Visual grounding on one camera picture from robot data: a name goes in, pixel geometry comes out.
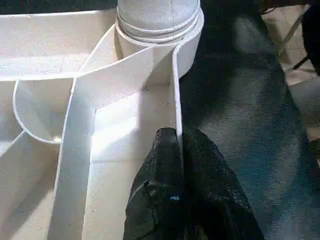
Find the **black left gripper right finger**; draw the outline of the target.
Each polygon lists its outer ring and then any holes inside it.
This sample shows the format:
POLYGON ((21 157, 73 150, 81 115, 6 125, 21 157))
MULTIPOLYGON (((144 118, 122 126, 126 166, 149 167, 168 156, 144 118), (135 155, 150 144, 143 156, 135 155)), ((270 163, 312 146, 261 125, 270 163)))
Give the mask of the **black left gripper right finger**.
POLYGON ((196 240, 263 240, 265 237, 233 170, 198 129, 182 135, 184 176, 196 240))

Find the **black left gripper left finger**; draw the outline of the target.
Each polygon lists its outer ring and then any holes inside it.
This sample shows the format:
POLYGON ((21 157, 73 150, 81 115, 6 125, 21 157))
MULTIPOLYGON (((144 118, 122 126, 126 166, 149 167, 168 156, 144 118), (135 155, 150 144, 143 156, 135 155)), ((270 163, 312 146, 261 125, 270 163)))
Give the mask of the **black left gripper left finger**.
POLYGON ((125 215, 125 240, 184 238, 184 183, 174 128, 160 128, 156 132, 133 180, 125 215))

